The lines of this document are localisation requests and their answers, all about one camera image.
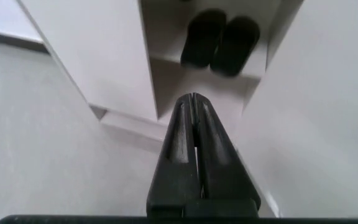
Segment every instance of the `shoe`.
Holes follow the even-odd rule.
[[[237,76],[259,40],[259,26],[248,17],[236,17],[226,25],[211,62],[211,70],[226,77]]]
[[[188,26],[180,63],[185,67],[207,67],[213,58],[225,25],[226,14],[222,10],[208,9],[198,14]]]

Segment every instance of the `tile floor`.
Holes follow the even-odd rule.
[[[144,216],[161,146],[100,125],[50,56],[0,44],[0,219]]]

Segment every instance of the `shelf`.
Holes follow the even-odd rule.
[[[227,79],[209,70],[190,70],[164,60],[151,60],[150,64],[158,123],[164,126],[170,121],[176,100],[186,93],[197,92],[212,102],[226,131],[231,133],[258,83],[244,77]]]
[[[280,1],[277,0],[143,0],[142,11],[149,55],[153,58],[180,62],[189,22],[199,12],[219,8],[228,20],[249,16],[260,26],[260,39],[246,62],[241,76],[262,78],[266,71],[268,33]]]

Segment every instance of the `wall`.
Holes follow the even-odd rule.
[[[358,0],[302,4],[241,126],[278,216],[358,217]]]
[[[16,0],[0,0],[0,34],[42,42]]]

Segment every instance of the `black slipper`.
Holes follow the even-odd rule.
[[[259,40],[259,26],[248,17],[236,17],[227,24],[211,70],[227,77],[238,75]]]
[[[225,25],[226,15],[222,10],[208,9],[198,14],[188,26],[180,63],[189,67],[207,67],[213,58]]]

